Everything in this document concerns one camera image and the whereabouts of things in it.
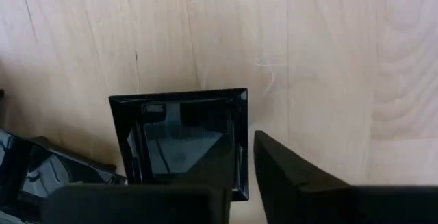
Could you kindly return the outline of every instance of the black glossy piece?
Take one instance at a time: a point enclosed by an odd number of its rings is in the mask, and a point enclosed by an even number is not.
[[[54,190],[67,184],[124,184],[105,165],[51,144],[0,130],[0,207],[26,221],[39,220],[39,206]]]
[[[111,96],[109,102],[130,184],[188,178],[200,184],[217,176],[215,164],[226,164],[233,200],[248,200],[247,89]],[[227,153],[211,152],[222,145],[232,145],[232,162]],[[203,160],[209,169],[198,169]]]
[[[351,186],[261,131],[254,158],[269,224],[438,223],[436,186]]]

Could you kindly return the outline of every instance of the light wood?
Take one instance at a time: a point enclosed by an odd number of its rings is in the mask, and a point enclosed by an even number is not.
[[[251,144],[436,184],[436,1],[0,0],[5,127],[122,168],[109,95],[248,87]],[[252,156],[250,182],[234,223],[266,222]]]

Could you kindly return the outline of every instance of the black plastic object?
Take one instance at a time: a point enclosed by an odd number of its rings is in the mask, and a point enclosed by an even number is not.
[[[172,184],[188,172],[191,184],[215,177],[214,164],[196,177],[192,168],[205,157],[229,164],[225,154],[209,151],[232,144],[233,200],[248,200],[247,89],[111,96],[109,102],[130,184]]]
[[[63,224],[228,223],[234,142],[217,142],[166,185],[68,186],[49,196],[43,222]]]
[[[269,224],[438,223],[436,186],[351,186],[261,131],[254,157]]]
[[[38,221],[39,205],[67,184],[124,184],[114,165],[85,158],[46,138],[24,139],[0,130],[0,207],[24,221]]]
[[[3,106],[3,100],[5,98],[5,91],[0,90],[0,128],[4,126],[4,116],[5,116],[5,110]]]
[[[230,199],[206,186],[67,186],[44,203],[44,224],[228,223]]]

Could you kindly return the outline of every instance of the wooden surface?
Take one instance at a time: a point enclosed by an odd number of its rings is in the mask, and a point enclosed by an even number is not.
[[[437,1],[0,0],[3,120],[120,167],[109,95],[248,87],[251,142],[353,184],[436,184]],[[234,223],[266,222],[250,160]]]

